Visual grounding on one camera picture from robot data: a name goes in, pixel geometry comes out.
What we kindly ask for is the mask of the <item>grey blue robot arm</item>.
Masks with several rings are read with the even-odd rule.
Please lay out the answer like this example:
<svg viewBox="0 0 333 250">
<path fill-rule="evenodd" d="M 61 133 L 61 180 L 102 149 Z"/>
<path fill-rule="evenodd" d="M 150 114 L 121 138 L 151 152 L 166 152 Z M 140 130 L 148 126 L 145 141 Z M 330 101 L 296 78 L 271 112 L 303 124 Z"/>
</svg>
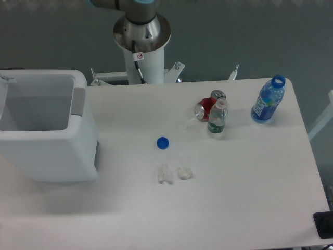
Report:
<svg viewBox="0 0 333 250">
<path fill-rule="evenodd" d="M 157 13 L 159 1 L 88 1 L 94 7 L 124 12 L 113 28 L 114 40 L 130 52 L 153 52 L 167 45 L 171 27 Z"/>
</svg>

